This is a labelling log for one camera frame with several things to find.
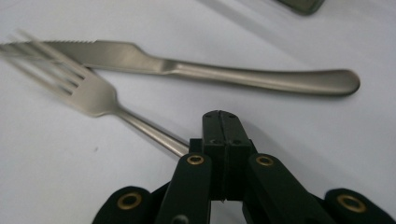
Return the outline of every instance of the knife blade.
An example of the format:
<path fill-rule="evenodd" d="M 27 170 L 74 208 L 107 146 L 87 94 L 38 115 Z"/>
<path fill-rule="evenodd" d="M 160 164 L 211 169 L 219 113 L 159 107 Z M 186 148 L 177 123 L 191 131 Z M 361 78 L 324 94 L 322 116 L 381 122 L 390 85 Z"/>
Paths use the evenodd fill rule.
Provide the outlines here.
<path fill-rule="evenodd" d="M 45 41 L 45 43 L 90 68 L 208 79 L 315 95 L 349 95 L 360 86 L 359 77 L 346 69 L 301 72 L 249 70 L 158 58 L 148 55 L 137 45 L 126 42 L 97 40 L 94 42 Z M 20 48 L 21 45 L 32 47 L 30 42 L 9 43 L 0 45 L 0 52 L 6 55 L 43 59 L 40 54 L 33 52 L 20 55 L 15 48 Z"/>

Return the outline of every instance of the screw hole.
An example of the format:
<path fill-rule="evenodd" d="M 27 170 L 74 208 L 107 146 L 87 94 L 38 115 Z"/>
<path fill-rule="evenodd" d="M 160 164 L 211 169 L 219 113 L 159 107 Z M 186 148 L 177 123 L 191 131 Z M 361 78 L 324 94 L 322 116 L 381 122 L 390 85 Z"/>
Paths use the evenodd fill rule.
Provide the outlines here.
<path fill-rule="evenodd" d="M 267 157 L 267 156 L 260 156 L 256 159 L 256 162 L 260 165 L 264 165 L 264 166 L 271 166 L 274 164 L 274 161 Z"/>
<path fill-rule="evenodd" d="M 351 195 L 341 194 L 337 197 L 337 202 L 343 205 L 347 210 L 355 213 L 363 213 L 367 210 L 366 205 L 361 200 Z"/>
<path fill-rule="evenodd" d="M 210 142 L 211 144 L 220 144 L 220 143 L 221 143 L 221 141 L 218 140 L 218 139 L 211 139 L 209 142 Z"/>
<path fill-rule="evenodd" d="M 136 208 L 142 202 L 142 196 L 137 192 L 122 195 L 117 201 L 117 206 L 122 210 Z"/>
<path fill-rule="evenodd" d="M 184 215 L 177 215 L 172 219 L 172 224 L 189 224 L 189 219 Z"/>
<path fill-rule="evenodd" d="M 204 162 L 204 157 L 193 155 L 187 158 L 187 162 L 191 165 L 199 165 Z"/>

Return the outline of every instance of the metal ring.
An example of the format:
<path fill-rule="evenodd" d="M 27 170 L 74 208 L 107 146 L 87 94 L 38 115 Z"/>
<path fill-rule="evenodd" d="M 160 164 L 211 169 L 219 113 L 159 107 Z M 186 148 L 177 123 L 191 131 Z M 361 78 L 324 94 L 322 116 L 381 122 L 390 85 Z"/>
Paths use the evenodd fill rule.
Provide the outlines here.
<path fill-rule="evenodd" d="M 350 203 L 347 202 L 348 200 L 352 201 L 356 205 L 351 205 Z M 350 210 L 352 212 L 363 213 L 367 210 L 366 205 L 361 200 L 359 200 L 351 195 L 347 195 L 347 194 L 338 195 L 337 202 L 339 202 L 347 210 Z"/>
<path fill-rule="evenodd" d="M 204 163 L 204 157 L 198 155 L 192 155 L 187 158 L 187 162 L 191 165 L 199 165 Z"/>
<path fill-rule="evenodd" d="M 256 158 L 256 162 L 258 164 L 264 165 L 264 166 L 271 166 L 274 164 L 274 161 L 267 156 L 260 156 L 260 157 Z"/>
<path fill-rule="evenodd" d="M 134 198 L 133 203 L 125 202 L 125 199 L 129 197 Z M 142 203 L 142 196 L 137 192 L 132 192 L 122 195 L 117 201 L 117 206 L 122 210 L 130 210 L 136 208 L 140 203 Z"/>

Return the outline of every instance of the silver cutlery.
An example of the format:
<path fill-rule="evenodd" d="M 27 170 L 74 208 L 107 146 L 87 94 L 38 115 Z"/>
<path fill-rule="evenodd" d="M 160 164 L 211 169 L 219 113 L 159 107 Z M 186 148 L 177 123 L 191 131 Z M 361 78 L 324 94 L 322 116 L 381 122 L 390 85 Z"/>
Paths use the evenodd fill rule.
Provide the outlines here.
<path fill-rule="evenodd" d="M 315 95 L 343 96 L 354 93 L 360 86 L 358 76 L 350 70 L 323 70 L 305 72 L 261 71 L 228 68 L 198 63 L 162 59 L 148 55 L 132 43 L 115 41 L 56 42 L 47 45 L 86 67 L 129 73 L 189 77 L 221 81 L 238 85 L 277 91 Z M 37 51 L 17 51 L 15 47 L 33 42 L 0 45 L 3 54 L 37 59 Z"/>
<path fill-rule="evenodd" d="M 13 50 L 19 54 L 36 53 L 41 55 L 40 60 L 22 62 L 20 57 L 4 56 L 4 58 L 26 76 L 88 116 L 115 115 L 179 157 L 188 153 L 188 145 L 140 119 L 120 105 L 117 101 L 116 90 L 111 84 L 58 50 L 28 34 L 23 33 L 23 35 L 31 40 L 31 44 L 14 46 Z"/>

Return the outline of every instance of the knife handle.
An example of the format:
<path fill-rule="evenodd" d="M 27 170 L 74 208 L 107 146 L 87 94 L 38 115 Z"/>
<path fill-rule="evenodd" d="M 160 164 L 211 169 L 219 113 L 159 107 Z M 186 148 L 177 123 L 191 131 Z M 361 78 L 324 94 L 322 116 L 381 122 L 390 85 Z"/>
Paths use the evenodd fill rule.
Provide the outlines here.
<path fill-rule="evenodd" d="M 198 63 L 171 61 L 168 74 L 181 77 L 216 80 L 277 91 L 315 95 L 349 95 L 360 86 L 359 77 L 349 70 L 307 72 L 260 71 L 233 69 Z"/>

